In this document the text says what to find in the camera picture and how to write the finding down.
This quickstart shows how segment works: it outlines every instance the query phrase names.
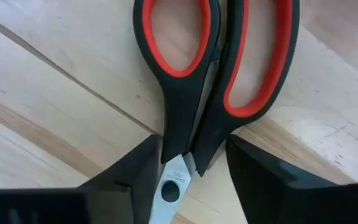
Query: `kitchen scissors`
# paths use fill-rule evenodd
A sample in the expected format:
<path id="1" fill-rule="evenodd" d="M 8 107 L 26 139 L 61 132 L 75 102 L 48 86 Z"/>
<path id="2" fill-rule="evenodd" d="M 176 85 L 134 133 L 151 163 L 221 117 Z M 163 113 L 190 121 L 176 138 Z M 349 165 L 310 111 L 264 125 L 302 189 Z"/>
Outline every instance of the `kitchen scissors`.
<path id="1" fill-rule="evenodd" d="M 218 44 L 221 13 L 218 0 L 199 0 L 202 35 L 190 65 L 175 70 L 159 52 L 152 32 L 154 0 L 135 0 L 133 22 L 137 43 L 164 94 L 165 130 L 161 163 L 165 164 L 154 195 L 150 223 L 170 223 L 197 172 L 203 176 L 221 143 L 236 128 L 259 119 L 276 99 L 295 51 L 299 0 L 276 0 L 275 43 L 260 90 L 242 107 L 229 103 L 246 43 L 249 0 L 227 1 L 227 31 Z M 219 68 L 200 123 L 195 127 L 204 81 L 210 64 Z"/>

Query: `scissor blade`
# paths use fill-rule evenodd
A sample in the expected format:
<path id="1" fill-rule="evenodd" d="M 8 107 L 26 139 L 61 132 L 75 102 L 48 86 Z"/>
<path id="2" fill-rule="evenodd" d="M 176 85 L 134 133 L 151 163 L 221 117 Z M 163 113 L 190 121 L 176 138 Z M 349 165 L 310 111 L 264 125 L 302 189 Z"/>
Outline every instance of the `scissor blade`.
<path id="1" fill-rule="evenodd" d="M 179 155 L 165 164 L 154 193 L 150 224 L 172 222 L 194 173 L 189 165 L 192 159 L 187 155 Z"/>

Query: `light wood plank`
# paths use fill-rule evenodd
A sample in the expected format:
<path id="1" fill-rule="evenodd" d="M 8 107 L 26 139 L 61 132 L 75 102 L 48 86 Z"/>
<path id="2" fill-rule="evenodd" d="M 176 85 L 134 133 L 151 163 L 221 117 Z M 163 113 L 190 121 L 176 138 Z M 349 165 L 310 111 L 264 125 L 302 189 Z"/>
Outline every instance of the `light wood plank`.
<path id="1" fill-rule="evenodd" d="M 0 52 L 2 123 L 63 161 L 87 158 L 88 177 L 150 134 L 2 34 Z"/>
<path id="2" fill-rule="evenodd" d="M 132 7 L 133 1 L 7 0 L 0 1 L 0 24 L 161 133 L 162 92 L 136 44 Z"/>
<path id="3" fill-rule="evenodd" d="M 303 0 L 304 26 L 358 70 L 358 1 Z"/>
<path id="4" fill-rule="evenodd" d="M 0 188 L 74 187 L 83 174 L 0 124 Z"/>

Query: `wooden surface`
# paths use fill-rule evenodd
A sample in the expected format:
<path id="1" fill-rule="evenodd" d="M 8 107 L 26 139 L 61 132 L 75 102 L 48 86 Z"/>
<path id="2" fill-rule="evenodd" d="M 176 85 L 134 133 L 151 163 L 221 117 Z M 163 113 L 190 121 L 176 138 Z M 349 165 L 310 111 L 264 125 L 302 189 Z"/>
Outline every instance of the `wooden surface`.
<path id="1" fill-rule="evenodd" d="M 162 134 L 160 87 L 141 57 L 133 1 L 0 1 L 0 188 L 74 187 L 151 133 Z M 274 5 L 251 1 L 231 103 L 258 88 Z M 184 68 L 200 36 L 195 1 L 163 1 L 154 32 Z M 301 2 L 293 64 L 273 108 L 239 135 L 337 183 L 358 181 L 358 4 Z M 224 153 L 196 177 L 175 223 L 244 223 Z"/>

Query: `wood grain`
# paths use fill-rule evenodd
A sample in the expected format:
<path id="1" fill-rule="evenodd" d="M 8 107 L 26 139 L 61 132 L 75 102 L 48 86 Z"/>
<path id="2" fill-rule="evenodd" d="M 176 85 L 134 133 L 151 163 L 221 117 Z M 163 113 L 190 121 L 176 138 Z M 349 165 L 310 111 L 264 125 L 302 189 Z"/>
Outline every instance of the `wood grain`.
<path id="1" fill-rule="evenodd" d="M 74 147 L 105 169 L 150 134 L 1 34 L 0 52 L 1 122 L 51 153 L 67 150 L 59 159 L 83 161 Z"/>
<path id="2" fill-rule="evenodd" d="M 162 133 L 162 93 L 136 44 L 132 7 L 133 1 L 117 0 L 32 4 L 7 0 L 0 1 L 0 24 L 112 104 Z"/>
<path id="3" fill-rule="evenodd" d="M 87 177 L 102 171 L 76 148 L 0 104 L 0 122 Z"/>
<path id="4" fill-rule="evenodd" d="M 0 188 L 74 187 L 83 174 L 0 124 Z"/>

